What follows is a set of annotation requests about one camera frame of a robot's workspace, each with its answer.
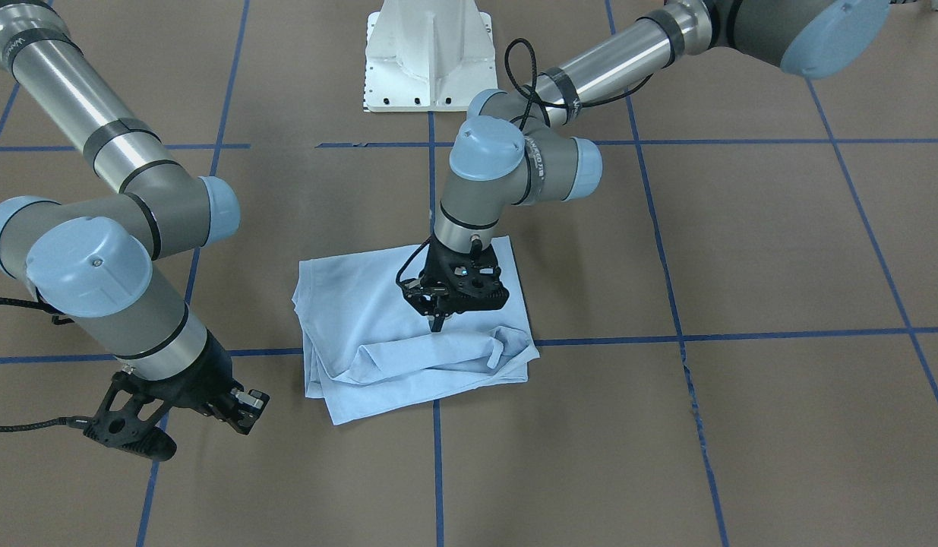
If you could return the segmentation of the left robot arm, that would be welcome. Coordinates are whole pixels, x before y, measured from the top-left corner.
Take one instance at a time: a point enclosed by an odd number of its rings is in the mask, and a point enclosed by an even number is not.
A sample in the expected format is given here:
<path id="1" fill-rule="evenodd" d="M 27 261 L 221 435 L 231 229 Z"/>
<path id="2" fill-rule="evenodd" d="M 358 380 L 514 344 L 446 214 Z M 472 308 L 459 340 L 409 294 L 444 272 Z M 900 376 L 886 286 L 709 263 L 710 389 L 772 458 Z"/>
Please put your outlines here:
<path id="1" fill-rule="evenodd" d="M 480 91 L 449 153 L 424 267 L 396 278 L 403 298 L 433 333 L 451 316 L 507 304 L 492 243 L 504 209 L 580 200 L 602 179 L 598 146 L 559 132 L 585 111 L 716 48 L 808 80 L 833 76 L 870 46 L 889 9 L 888 1 L 666 1 L 562 65 L 531 65 L 512 90 Z"/>

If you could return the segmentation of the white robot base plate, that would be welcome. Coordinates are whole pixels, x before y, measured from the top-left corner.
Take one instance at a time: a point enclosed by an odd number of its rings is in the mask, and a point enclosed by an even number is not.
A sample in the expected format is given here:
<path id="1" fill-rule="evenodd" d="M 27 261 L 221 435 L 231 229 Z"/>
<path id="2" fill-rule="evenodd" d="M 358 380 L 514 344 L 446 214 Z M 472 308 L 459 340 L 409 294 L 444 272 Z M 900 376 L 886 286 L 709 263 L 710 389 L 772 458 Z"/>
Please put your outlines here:
<path id="1" fill-rule="evenodd" d="M 365 29 L 368 113 L 465 112 L 497 87 L 492 18 L 475 1 L 385 1 Z"/>

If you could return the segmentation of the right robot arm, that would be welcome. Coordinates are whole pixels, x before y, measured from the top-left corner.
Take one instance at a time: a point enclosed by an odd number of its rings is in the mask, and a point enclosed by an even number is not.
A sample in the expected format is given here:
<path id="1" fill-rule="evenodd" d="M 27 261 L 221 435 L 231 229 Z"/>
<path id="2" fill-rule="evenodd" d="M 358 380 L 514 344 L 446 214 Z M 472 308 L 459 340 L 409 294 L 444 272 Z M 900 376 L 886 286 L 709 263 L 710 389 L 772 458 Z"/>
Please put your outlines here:
<path id="1" fill-rule="evenodd" d="M 232 361 L 155 262 L 229 238 L 240 206 L 222 179 L 194 177 L 100 77 L 44 1 L 0 1 L 0 69 L 16 79 L 111 189 L 60 204 L 0 203 L 0 269 L 124 364 L 118 387 L 194 409 L 247 434 L 268 397 Z"/>

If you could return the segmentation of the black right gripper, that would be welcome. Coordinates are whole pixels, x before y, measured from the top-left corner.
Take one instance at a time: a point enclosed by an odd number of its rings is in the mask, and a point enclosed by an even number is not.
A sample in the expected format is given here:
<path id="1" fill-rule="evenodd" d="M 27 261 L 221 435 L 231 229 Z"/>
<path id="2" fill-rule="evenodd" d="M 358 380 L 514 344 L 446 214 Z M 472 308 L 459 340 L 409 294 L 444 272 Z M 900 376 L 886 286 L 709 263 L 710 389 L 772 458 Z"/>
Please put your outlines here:
<path id="1" fill-rule="evenodd" d="M 162 399 L 173 407 L 194 409 L 228 423 L 248 435 L 263 415 L 270 395 L 244 387 L 233 377 L 232 360 L 221 343 L 209 334 L 197 360 L 180 374 L 162 380 Z"/>

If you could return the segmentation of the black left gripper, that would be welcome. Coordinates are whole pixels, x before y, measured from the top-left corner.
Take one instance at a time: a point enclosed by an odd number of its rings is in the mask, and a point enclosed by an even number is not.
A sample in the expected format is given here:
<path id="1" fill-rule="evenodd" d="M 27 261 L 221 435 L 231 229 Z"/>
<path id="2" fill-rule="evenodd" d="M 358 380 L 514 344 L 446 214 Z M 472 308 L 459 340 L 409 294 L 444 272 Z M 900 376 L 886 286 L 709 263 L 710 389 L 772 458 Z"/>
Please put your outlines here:
<path id="1" fill-rule="evenodd" d="M 400 281 L 403 298 L 418 314 L 429 316 L 430 332 L 440 333 L 445 319 L 467 311 L 501 309 L 510 298 L 500 275 L 502 270 L 492 246 L 482 239 L 469 240 L 469 252 L 459 253 L 438 238 L 426 239 L 400 267 L 403 273 L 417 255 L 428 250 L 424 269 L 417 277 Z"/>

